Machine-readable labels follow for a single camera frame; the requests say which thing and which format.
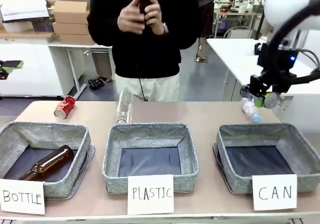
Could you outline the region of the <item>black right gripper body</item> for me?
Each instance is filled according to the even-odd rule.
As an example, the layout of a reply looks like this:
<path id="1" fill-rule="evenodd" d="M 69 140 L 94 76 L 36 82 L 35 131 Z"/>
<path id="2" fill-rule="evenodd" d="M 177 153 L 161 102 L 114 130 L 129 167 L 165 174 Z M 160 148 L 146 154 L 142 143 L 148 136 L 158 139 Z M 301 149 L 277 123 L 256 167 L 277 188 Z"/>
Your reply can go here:
<path id="1" fill-rule="evenodd" d="M 266 43 L 257 43 L 257 65 L 263 67 L 261 75 L 258 77 L 260 93 L 266 93 L 270 87 L 272 87 L 273 92 L 286 93 L 289 90 L 291 84 L 288 84 L 287 82 L 282 83 L 281 81 L 271 79 L 271 77 L 273 77 L 274 75 L 270 75 L 268 73 L 269 62 L 264 60 L 266 49 Z M 278 58 L 275 63 L 278 66 L 280 72 L 289 76 L 290 78 L 296 77 L 296 75 L 292 74 L 289 70 L 294 66 L 297 56 L 298 51 L 278 50 Z"/>

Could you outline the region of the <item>person's left hand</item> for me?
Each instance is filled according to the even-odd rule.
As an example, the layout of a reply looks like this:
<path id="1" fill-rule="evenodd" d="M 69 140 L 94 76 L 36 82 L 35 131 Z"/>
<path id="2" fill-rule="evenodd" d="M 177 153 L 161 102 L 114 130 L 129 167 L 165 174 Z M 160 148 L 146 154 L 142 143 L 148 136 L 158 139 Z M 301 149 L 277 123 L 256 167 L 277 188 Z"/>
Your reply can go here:
<path id="1" fill-rule="evenodd" d="M 145 8 L 145 23 L 150 26 L 155 35 L 164 34 L 164 26 L 162 23 L 162 12 L 158 0 L 149 0 L 150 5 Z"/>

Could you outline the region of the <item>person's right hand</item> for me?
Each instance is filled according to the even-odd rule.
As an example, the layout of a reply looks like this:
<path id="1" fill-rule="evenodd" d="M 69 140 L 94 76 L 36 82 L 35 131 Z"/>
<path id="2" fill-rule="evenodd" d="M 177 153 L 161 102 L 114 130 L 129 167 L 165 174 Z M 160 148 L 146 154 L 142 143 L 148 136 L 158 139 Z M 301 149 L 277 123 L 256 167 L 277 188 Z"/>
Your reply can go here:
<path id="1" fill-rule="evenodd" d="M 117 19 L 117 26 L 124 33 L 141 35 L 145 29 L 145 16 L 140 13 L 138 0 L 123 8 Z"/>

